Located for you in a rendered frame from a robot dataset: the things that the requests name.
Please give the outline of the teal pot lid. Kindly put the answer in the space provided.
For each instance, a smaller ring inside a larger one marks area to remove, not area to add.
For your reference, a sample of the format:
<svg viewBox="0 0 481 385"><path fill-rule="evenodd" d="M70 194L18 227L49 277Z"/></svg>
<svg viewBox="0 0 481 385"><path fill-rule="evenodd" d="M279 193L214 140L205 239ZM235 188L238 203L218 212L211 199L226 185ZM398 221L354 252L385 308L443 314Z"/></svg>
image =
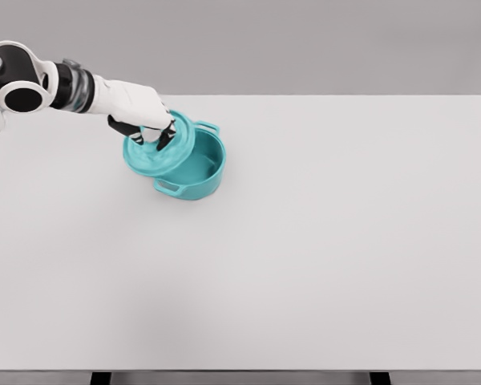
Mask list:
<svg viewBox="0 0 481 385"><path fill-rule="evenodd" d="M125 164L142 176L162 176L186 161L191 155L196 141L194 123L183 113L171 110L176 134L162 150L157 150L158 141L136 144L133 140L123 140Z"/></svg>

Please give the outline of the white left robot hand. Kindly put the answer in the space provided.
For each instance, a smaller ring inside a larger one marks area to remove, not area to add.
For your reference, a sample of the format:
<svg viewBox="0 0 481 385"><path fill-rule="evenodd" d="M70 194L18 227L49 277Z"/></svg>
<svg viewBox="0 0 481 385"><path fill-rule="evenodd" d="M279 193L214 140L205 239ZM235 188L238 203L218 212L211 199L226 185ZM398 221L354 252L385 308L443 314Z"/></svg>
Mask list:
<svg viewBox="0 0 481 385"><path fill-rule="evenodd" d="M114 106L107 116L111 128L139 145L157 142L157 151L174 139L175 118L154 88L118 80L105 84Z"/></svg>

